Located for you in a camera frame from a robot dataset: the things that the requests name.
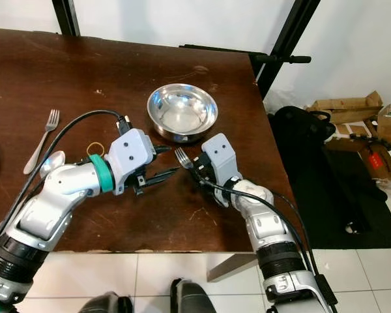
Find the silver fork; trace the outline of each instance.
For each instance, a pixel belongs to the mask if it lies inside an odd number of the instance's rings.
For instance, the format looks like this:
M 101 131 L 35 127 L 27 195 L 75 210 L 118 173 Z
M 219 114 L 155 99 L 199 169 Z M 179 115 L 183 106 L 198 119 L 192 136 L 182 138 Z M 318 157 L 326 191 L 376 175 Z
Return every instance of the silver fork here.
M 194 168 L 193 162 L 190 160 L 188 155 L 182 150 L 182 148 L 178 148 L 175 151 L 175 156 L 177 157 L 180 164 L 185 168 L 186 170 Z
M 32 154 L 29 161 L 27 161 L 25 168 L 23 169 L 23 174 L 29 174 L 35 168 L 36 162 L 38 161 L 38 157 L 40 154 L 40 150 L 44 145 L 46 136 L 55 128 L 57 128 L 59 122 L 59 110 L 51 110 L 50 116 L 48 118 L 48 122 L 45 125 L 45 134 L 42 137 L 42 140 L 36 147 L 35 152 Z

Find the stainless steel bowl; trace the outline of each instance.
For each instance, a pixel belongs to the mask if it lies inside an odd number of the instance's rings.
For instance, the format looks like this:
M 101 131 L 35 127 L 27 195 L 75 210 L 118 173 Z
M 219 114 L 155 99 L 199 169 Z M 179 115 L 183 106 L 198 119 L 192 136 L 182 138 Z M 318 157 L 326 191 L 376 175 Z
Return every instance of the stainless steel bowl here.
M 148 114 L 156 131 L 178 143 L 194 142 L 217 119 L 213 98 L 204 90 L 185 83 L 172 83 L 155 90 L 148 99 Z

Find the wooden table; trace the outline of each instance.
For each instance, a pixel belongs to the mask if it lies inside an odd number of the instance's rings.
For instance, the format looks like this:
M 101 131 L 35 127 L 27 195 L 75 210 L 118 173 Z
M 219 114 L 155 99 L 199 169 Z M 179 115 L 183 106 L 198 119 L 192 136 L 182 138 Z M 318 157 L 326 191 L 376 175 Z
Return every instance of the wooden table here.
M 247 55 L 0 30 L 0 220 L 26 180 L 23 167 L 51 109 L 61 111 L 58 130 L 82 113 L 107 108 L 128 115 L 154 144 L 175 146 L 153 130 L 146 110 L 152 91 L 168 83 L 189 83 L 210 93 L 219 115 L 205 139 L 223 132 L 244 177 L 293 199 Z M 114 122 L 110 116 L 84 120 L 57 148 L 68 162 L 86 156 L 91 142 L 107 150 L 117 137 Z M 185 147 L 191 157 L 200 153 L 202 142 Z M 173 152 L 165 153 L 148 173 L 172 166 L 178 166 Z M 279 200 L 276 205 L 299 228 L 288 206 Z M 185 170 L 141 196 L 128 190 L 87 200 L 56 248 L 143 249 L 252 252 L 240 213 L 204 198 Z

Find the black mat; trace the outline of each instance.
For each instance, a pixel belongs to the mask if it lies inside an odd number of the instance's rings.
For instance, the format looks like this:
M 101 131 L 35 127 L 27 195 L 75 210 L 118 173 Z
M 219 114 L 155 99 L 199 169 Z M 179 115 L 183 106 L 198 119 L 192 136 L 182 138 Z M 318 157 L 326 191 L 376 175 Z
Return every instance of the black mat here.
M 307 162 L 283 160 L 313 248 L 391 248 L 390 210 L 358 153 L 322 148 Z M 359 234 L 345 231 L 350 217 L 361 221 Z

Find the black handle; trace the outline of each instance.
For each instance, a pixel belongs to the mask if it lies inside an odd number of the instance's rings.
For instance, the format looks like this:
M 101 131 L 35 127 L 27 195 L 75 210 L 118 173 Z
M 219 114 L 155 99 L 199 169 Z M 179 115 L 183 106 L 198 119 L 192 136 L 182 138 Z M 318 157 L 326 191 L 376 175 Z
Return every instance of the black handle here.
M 310 63 L 311 57 L 306 57 L 304 55 L 295 57 L 294 55 L 292 55 L 289 57 L 289 62 L 290 63 Z
M 298 57 L 292 55 L 290 57 L 277 57 L 276 55 L 256 55 L 255 60 L 260 63 L 272 62 L 288 62 L 288 63 L 310 63 L 311 57 L 300 55 Z

